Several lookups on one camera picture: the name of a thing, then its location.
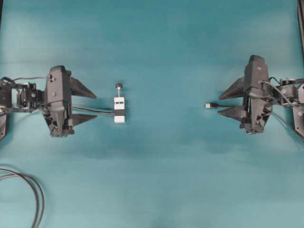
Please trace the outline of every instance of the cable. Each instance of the cable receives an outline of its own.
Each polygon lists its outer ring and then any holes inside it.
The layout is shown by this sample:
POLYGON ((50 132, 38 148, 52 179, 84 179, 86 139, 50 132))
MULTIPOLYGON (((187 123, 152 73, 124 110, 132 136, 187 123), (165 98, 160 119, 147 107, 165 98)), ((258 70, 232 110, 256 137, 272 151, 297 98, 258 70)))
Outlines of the cable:
POLYGON ((1 116, 4 116, 4 115, 7 115, 8 113, 0 113, 0 117, 1 116))
POLYGON ((219 105, 217 103, 205 103, 205 108, 231 108, 237 107, 236 105, 219 105))
POLYGON ((30 177, 28 175, 16 173, 16 172, 14 172, 12 170, 0 169, 0 171, 5 171, 5 172, 8 172, 8 173, 11 173, 9 175, 5 175, 5 176, 0 177, 0 180, 6 179, 6 178, 10 178, 10 177, 20 177, 21 179, 23 179, 30 186, 30 188, 32 189, 32 191, 34 193, 35 201, 36 201, 35 216, 34 216, 31 228, 38 228, 39 225, 40 225, 40 222, 42 220, 42 216, 43 216, 43 213, 44 213, 44 205, 45 205, 44 194, 43 194, 43 191, 42 191, 40 185, 38 184, 38 182, 34 178, 32 178, 32 177, 30 177), (39 192, 40 192, 40 195, 41 195, 41 204, 42 204, 42 206, 41 206, 41 213, 40 213, 39 218, 38 218, 39 197, 38 197, 38 194, 37 194, 37 191, 36 191, 35 187, 27 179, 30 179, 31 181, 33 181, 33 182, 35 182, 37 184, 39 192))
POLYGON ((302 140, 304 140, 304 137, 298 133, 286 120, 284 120, 279 114, 275 113, 275 112, 271 112, 271 114, 273 114, 277 119, 279 119, 280 121, 282 121, 290 130, 292 130, 293 132, 295 132, 302 140))
POLYGON ((17 81, 17 80, 34 80, 34 79, 46 79, 46 80, 53 81, 49 77, 18 77, 18 78, 13 79, 13 81, 17 81))
POLYGON ((293 103, 291 103, 290 100, 277 87, 275 87, 270 82, 259 80, 258 83, 259 84, 260 83, 266 83, 268 85, 271 85, 287 101, 287 103, 289 103, 292 107, 297 108, 297 106, 295 106, 293 103))
POLYGON ((281 85, 281 83, 275 77, 270 77, 269 81, 271 81, 271 79, 274 79, 279 85, 281 85))
POLYGON ((86 111, 86 112, 92 112, 92 113, 99 113, 99 114, 108 114, 108 115, 114 115, 114 112, 103 112, 103 111, 98 111, 94 109, 89 109, 89 108, 80 108, 80 107, 72 107, 75 110, 80 110, 80 111, 86 111))

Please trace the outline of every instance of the metal connector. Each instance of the metal connector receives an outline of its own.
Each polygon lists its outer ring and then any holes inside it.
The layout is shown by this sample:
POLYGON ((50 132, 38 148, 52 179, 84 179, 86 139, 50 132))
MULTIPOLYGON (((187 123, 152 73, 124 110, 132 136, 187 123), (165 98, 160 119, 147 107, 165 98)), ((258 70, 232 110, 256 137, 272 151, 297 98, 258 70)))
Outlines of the metal connector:
POLYGON ((205 103, 205 108, 218 108, 217 103, 205 103))

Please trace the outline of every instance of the black cable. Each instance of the black cable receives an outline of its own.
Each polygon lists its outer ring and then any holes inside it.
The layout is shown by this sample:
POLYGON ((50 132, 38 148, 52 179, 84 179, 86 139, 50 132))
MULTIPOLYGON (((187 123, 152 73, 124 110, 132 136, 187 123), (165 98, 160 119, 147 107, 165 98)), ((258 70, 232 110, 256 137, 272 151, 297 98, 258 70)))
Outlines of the black cable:
MULTIPOLYGON (((39 185, 39 183, 32 177, 28 176, 28 175, 25 175, 25 174, 21 174, 19 173, 21 176, 25 177, 25 178, 28 178, 30 179, 31 181, 33 181, 37 187, 38 187, 38 190, 39 190, 39 193, 40 193, 40 196, 41 196, 41 212, 40 212, 40 216, 38 218, 38 220, 36 221, 36 227, 39 227, 41 221, 42 221, 42 217, 43 217, 43 213, 44 213, 44 207, 45 207, 45 198, 44 198, 44 194, 43 194, 43 191, 42 191, 42 188, 41 186, 39 185)), ((18 177, 16 176, 15 174, 8 174, 8 175, 4 175, 2 177, 0 177, 0 180, 3 180, 3 179, 6 179, 6 178, 11 178, 11 177, 18 177)))
POLYGON ((99 113, 99 114, 108 114, 108 115, 114 115, 114 112, 104 112, 104 111, 98 111, 94 109, 89 109, 89 108, 80 108, 80 107, 72 107, 75 110, 80 110, 80 111, 85 111, 85 112, 92 112, 92 113, 99 113))
POLYGON ((290 130, 292 130, 293 132, 295 132, 302 140, 304 140, 304 137, 298 133, 295 128, 293 128, 286 120, 284 120, 279 114, 272 112, 272 115, 274 115, 277 119, 279 119, 280 121, 282 121, 290 130))
POLYGON ((271 79, 274 79, 279 85, 281 85, 281 83, 275 77, 270 77, 269 81, 271 81, 271 79))
POLYGON ((23 179, 29 186, 30 188, 32 189, 33 193, 34 193, 34 196, 35 196, 35 201, 36 201, 36 210, 35 210, 35 216, 34 216, 34 219, 33 219, 33 222, 32 222, 32 225, 31 225, 31 228, 38 228, 41 220, 42 220, 42 216, 43 216, 43 212, 44 212, 44 195, 43 195, 43 192, 42 192, 42 189, 41 187, 39 186, 39 184, 37 183, 37 181, 32 178, 32 177, 29 177, 27 175, 24 175, 24 174, 20 174, 20 173, 16 173, 12 170, 8 170, 8 169, 0 169, 0 171, 4 171, 4 172, 8 172, 10 173, 11 175, 5 175, 5 176, 2 176, 0 177, 0 180, 1 179, 5 179, 5 178, 8 178, 8 177, 20 177, 21 179, 23 179), (27 180, 27 178, 29 178, 30 180, 33 180, 37 185, 38 185, 38 188, 39 188, 39 192, 42 193, 41 194, 41 201, 42 201, 42 210, 41 210, 41 214, 39 216, 39 219, 38 219, 38 213, 39 213, 39 197, 38 197, 38 194, 37 194, 37 191, 35 189, 35 187, 32 185, 31 182, 29 182, 27 180))

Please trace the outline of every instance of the screw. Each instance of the screw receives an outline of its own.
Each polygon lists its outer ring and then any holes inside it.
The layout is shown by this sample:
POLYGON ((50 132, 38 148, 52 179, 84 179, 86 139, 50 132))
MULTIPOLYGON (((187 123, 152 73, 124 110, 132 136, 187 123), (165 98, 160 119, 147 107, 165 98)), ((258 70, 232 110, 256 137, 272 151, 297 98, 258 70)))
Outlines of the screw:
POLYGON ((123 84, 117 83, 117 84, 115 85, 115 87, 116 87, 116 89, 118 90, 118 97, 120 97, 120 90, 122 89, 123 84))
POLYGON ((36 97, 36 93, 35 93, 35 92, 31 92, 30 96, 31 96, 32 98, 35 98, 35 97, 36 97))

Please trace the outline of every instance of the teal table surface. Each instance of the teal table surface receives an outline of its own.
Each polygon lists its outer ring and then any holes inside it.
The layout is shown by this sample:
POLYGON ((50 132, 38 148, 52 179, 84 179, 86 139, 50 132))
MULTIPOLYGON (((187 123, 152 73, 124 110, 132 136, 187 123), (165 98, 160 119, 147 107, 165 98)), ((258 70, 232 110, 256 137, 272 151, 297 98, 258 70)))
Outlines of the teal table surface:
MULTIPOLYGON (((51 138, 41 113, 12 114, 0 166, 42 184, 42 228, 304 227, 304 144, 273 116, 249 136, 204 108, 252 54, 303 78, 296 0, 5 0, 1 77, 64 65, 89 108, 113 108, 121 82, 127 117, 51 138)), ((0 227, 30 227, 34 208, 25 183, 0 182, 0 227)))

